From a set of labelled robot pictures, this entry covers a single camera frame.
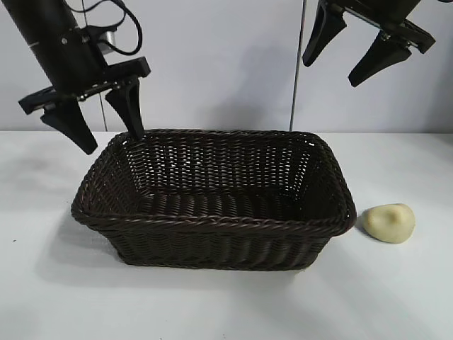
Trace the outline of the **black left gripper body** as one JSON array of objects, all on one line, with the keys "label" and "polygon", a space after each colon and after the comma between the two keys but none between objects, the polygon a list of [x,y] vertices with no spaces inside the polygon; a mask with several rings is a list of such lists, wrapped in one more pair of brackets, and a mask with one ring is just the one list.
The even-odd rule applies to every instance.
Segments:
[{"label": "black left gripper body", "polygon": [[30,48],[52,85],[19,101],[25,114],[66,98],[85,101],[124,80],[147,77],[151,69],[145,57],[106,62],[106,51],[115,49],[108,39],[114,31],[112,26],[86,26],[33,43]]}]

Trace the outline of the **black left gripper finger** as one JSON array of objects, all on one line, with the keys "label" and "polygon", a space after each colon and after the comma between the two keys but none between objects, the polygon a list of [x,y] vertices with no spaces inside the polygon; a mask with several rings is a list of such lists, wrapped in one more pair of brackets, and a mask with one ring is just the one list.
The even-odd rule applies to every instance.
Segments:
[{"label": "black left gripper finger", "polygon": [[144,126],[139,104],[139,80],[124,80],[105,96],[135,139],[142,139]]},{"label": "black left gripper finger", "polygon": [[68,137],[87,155],[92,154],[98,147],[76,99],[67,99],[45,106],[40,119],[44,124]]}]

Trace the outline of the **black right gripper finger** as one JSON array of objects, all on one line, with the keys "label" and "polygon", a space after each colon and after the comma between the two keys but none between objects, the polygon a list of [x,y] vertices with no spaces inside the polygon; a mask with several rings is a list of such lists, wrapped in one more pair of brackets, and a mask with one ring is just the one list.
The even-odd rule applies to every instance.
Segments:
[{"label": "black right gripper finger", "polygon": [[302,56],[304,66],[310,67],[327,44],[347,27],[344,12],[345,8],[336,2],[318,2],[314,27]]},{"label": "black right gripper finger", "polygon": [[348,80],[356,87],[381,70],[406,61],[410,56],[411,51],[406,40],[379,32],[368,51],[348,75]]}]

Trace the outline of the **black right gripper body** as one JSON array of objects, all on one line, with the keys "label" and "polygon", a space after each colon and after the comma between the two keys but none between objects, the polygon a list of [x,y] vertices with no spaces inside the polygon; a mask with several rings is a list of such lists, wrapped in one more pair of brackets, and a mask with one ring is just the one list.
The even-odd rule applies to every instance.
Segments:
[{"label": "black right gripper body", "polygon": [[332,28],[336,36],[346,27],[345,12],[378,27],[390,37],[400,38],[426,53],[434,44],[434,37],[407,19],[418,1],[319,1],[317,18],[320,29]]}]

